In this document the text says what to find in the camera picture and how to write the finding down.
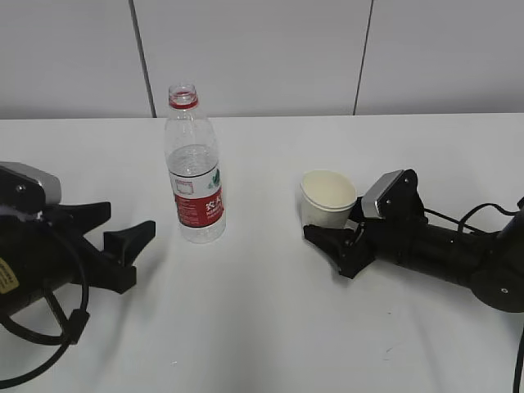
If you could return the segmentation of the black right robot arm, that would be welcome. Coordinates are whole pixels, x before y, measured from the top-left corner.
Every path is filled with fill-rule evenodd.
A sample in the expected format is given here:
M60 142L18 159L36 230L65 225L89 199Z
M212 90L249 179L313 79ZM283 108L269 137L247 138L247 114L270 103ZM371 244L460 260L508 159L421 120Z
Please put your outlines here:
M466 287L481 302L508 313L523 311L523 213L500 231L463 231L428 222L425 215L359 221L356 229L303 227L343 277L354 279L375 260Z

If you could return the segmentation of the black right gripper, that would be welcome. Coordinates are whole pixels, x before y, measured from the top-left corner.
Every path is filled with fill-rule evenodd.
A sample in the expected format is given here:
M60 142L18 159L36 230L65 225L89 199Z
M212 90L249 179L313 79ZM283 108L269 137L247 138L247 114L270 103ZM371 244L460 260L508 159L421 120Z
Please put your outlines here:
M348 220L356 223L356 228L308 224L303 227L303 234L307 242L335 262L341 276L351 279L376 259L401 260L413 226L427 222L425 215L403 220L365 219L361 196L351 207Z

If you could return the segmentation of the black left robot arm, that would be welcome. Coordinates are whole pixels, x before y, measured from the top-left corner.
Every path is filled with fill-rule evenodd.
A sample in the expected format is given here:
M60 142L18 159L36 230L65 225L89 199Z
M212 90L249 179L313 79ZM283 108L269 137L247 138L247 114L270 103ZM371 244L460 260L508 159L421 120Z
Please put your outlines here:
M45 290L80 284L123 294L137 282L133 265L156 235L156 224L103 234L103 248L86 233L111 218L110 202L51 206L39 219L1 217L1 312L13 315L43 298Z

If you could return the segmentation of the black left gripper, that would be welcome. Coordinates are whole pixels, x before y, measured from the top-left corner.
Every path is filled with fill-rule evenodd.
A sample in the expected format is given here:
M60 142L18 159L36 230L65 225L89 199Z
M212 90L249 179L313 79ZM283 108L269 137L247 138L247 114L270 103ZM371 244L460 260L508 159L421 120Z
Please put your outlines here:
M87 283L89 287L123 294L137 283L132 266L156 235L152 220L120 231L103 233L103 250L89 242L85 234L111 218L109 201L92 204L49 206L32 224L44 239L44 254L58 268L67 283Z

